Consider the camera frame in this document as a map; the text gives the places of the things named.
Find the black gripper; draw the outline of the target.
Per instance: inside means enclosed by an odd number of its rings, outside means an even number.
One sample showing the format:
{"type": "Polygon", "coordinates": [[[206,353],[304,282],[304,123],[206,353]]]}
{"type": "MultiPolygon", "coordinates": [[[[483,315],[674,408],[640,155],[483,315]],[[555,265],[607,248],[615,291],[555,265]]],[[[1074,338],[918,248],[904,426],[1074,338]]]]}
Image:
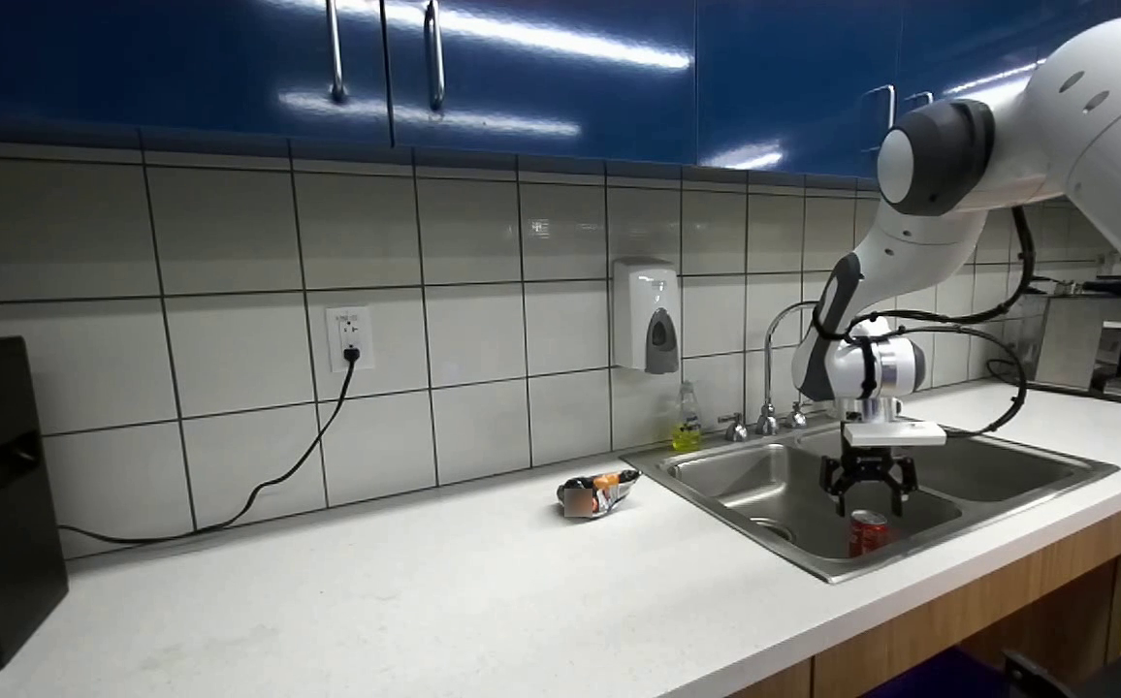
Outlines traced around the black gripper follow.
{"type": "Polygon", "coordinates": [[[846,488],[860,484],[860,479],[882,479],[887,488],[898,488],[898,504],[904,509],[909,497],[916,491],[916,460],[898,457],[891,451],[858,451],[846,444],[833,460],[821,460],[821,478],[818,484],[841,499],[846,488]]]}

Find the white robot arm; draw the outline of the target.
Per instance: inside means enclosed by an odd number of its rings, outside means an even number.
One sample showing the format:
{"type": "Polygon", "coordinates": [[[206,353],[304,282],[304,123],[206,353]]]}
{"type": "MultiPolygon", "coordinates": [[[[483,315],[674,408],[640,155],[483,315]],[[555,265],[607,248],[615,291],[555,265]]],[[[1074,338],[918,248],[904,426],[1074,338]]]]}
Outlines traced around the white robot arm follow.
{"type": "Polygon", "coordinates": [[[918,346],[883,297],[956,274],[993,209],[1067,196],[1121,257],[1121,17],[1055,48],[1014,95],[951,95],[899,115],[877,152],[877,218],[846,253],[794,353],[794,386],[841,402],[841,455],[821,460],[833,509],[860,479],[916,488],[899,444],[947,431],[904,417],[922,380],[918,346]]]}

